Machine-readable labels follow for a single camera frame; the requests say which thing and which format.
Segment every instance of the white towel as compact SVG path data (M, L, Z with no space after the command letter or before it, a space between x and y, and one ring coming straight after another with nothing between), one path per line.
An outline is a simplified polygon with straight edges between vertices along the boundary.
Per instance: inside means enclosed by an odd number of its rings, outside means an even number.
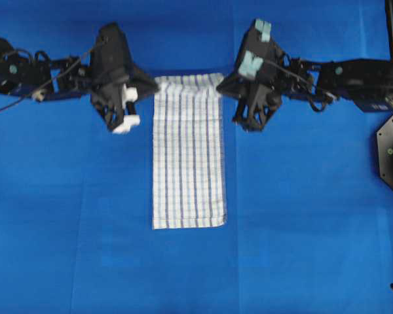
M158 77L153 124L153 228L227 220L221 74Z

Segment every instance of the checkered cloth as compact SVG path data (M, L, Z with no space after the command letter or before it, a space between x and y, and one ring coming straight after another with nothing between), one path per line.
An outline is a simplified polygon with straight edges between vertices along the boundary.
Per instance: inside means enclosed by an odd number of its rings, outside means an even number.
M225 223L221 74L158 77L153 124L153 228Z

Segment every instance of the blue surface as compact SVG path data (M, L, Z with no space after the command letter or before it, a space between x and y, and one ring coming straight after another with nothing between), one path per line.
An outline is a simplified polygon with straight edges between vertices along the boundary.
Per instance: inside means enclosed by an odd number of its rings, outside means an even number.
M0 1L0 36L61 58L117 21L152 74L226 73L262 18L291 56L385 59L383 2ZM0 313L393 313L388 115L285 99L252 134L224 105L229 219L212 230L151 230L152 99L128 136L87 97L0 114Z

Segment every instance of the cable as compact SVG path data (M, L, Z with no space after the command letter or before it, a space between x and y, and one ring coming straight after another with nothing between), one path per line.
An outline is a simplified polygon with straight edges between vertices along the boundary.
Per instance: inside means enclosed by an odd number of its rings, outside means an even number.
M35 63L35 61L34 61L34 59L33 59L33 56L31 55L31 53L30 53L29 51L27 51L27 50L20 49L20 48L13 49L12 51L9 51L9 52L5 52L5 53L1 56L1 58L3 59L4 57L13 56L14 54L17 54L17 53L19 53L19 52L23 52L23 53L27 54L27 55L29 56L29 62L30 62L30 63Z
M313 86L315 89L323 91L323 92L325 93L325 95L329 96L330 98L333 98L333 100L336 100L336 99L338 98L337 96L333 95L330 91L325 90L324 88L321 88L321 87L319 87L319 86L317 86L317 85L315 85L315 84L313 84L313 83L311 83L311 82L305 80L305 79L304 79L303 77L301 77L300 75L297 75L297 74L295 74L295 73L292 73L291 71L288 71L287 69L284 69L283 67L281 67L280 65L276 64L276 63L273 62L273 61L270 61L270 60L263 60L263 62L265 62L265 63L267 63L267 64L269 64L269 65L272 65L273 67L276 67L277 69L281 70L282 72L284 72L284 73L286 73L286 74L288 74L288 75L290 75L290 76L292 76L292 77L295 77L296 79L300 80L301 82L307 84L307 86L308 86L308 85L311 85L311 86Z
M42 84L40 87L34 89L32 92L21 96L18 100L16 100L15 102L4 106L2 108L0 108L0 112L5 111L11 107L16 106L17 104L21 103L23 100L25 100L26 98L31 97L34 93L42 90L45 86L47 86L48 84L51 84L52 82L54 82L55 80L66 76L71 70L73 70L79 63L81 63L81 61L83 59L85 59L89 54L91 54L93 52L93 50L99 48L100 46L103 46L105 43L107 43L107 41L102 41L98 44L95 44L91 49L87 50L80 58L78 58L72 65L70 65L63 73L60 73L59 75L56 75L55 77L52 77L51 79L49 79L48 81L46 81L44 84Z

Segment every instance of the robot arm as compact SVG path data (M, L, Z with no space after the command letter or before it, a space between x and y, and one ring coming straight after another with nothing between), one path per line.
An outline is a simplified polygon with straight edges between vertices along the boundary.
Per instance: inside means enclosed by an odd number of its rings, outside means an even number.
M89 54L90 65L82 64ZM60 74L51 78L51 70ZM126 126L140 123L135 102L157 90L157 83L132 61L125 34L115 23L100 29L95 46L82 57L61 60L51 60L43 51L32 56L0 38L0 94L20 98L12 105L25 98L54 101L90 94L108 130L124 133Z

